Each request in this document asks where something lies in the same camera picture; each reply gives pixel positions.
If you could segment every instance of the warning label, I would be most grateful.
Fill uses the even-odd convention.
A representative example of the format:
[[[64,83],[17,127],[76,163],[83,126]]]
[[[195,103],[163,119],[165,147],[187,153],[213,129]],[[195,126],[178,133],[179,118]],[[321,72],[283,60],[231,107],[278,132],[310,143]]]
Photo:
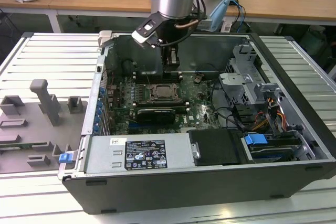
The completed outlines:
[[[164,140],[126,142],[126,170],[160,168],[167,168]]]

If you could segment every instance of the motherboard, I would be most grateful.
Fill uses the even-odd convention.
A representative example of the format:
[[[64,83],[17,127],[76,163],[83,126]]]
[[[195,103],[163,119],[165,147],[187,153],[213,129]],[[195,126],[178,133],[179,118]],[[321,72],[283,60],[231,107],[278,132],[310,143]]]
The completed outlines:
[[[210,102],[211,81],[184,74],[177,83],[139,83],[131,77],[115,77],[108,85],[107,108],[111,133],[185,133],[218,129],[218,114]]]

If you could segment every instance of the blue latch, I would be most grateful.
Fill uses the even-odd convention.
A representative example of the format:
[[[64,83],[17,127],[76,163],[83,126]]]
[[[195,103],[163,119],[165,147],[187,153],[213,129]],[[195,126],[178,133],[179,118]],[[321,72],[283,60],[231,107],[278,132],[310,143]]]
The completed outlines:
[[[94,125],[93,126],[93,131],[94,132],[98,132],[99,131],[99,126],[98,125]]]
[[[96,109],[96,115],[101,115],[101,109],[100,108]]]
[[[102,102],[97,102],[97,107],[102,108],[103,107],[103,103]]]
[[[94,117],[94,123],[99,123],[99,121],[100,121],[100,117],[98,116],[98,115],[96,115],[95,117]]]
[[[248,134],[244,137],[247,145],[250,144],[268,144],[263,134]]]
[[[72,163],[72,157],[73,157],[73,153],[62,153],[61,155],[59,155],[58,158],[58,162],[60,164],[71,164]]]

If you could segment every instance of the wooden desk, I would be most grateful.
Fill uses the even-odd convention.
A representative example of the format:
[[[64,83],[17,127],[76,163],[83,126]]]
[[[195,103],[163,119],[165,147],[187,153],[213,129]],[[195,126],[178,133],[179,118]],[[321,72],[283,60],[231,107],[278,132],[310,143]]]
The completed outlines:
[[[336,25],[336,0],[239,1],[250,22]],[[23,4],[0,0],[0,7],[5,12],[46,14],[54,32],[61,32],[57,15],[148,17],[151,0],[38,0]],[[226,16],[237,14],[237,8],[230,6]]]
[[[239,0],[246,16],[253,18],[292,19],[298,23],[333,21],[336,24],[336,0]]]

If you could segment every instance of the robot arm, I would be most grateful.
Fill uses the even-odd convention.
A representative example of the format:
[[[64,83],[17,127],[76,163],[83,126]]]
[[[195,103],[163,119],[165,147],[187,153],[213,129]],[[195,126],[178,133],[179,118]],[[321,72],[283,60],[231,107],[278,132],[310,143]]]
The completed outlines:
[[[190,15],[193,3],[194,0],[159,0],[158,12],[147,18],[132,37],[141,45],[145,42],[152,47],[176,45],[175,41],[183,38],[192,26],[189,21],[195,19]]]
[[[212,24],[205,29],[212,31],[219,26],[218,20],[221,22],[223,19],[229,1],[206,1],[208,4],[215,3],[214,6],[219,4],[210,14],[210,17],[214,17]],[[206,16],[207,7],[204,0],[196,0],[197,8],[195,9],[193,9],[193,4],[194,0],[159,0],[158,11],[151,14],[132,33],[134,40],[141,46],[149,44],[153,48],[161,48],[165,72],[173,71],[179,66],[178,43],[194,32],[198,23]]]

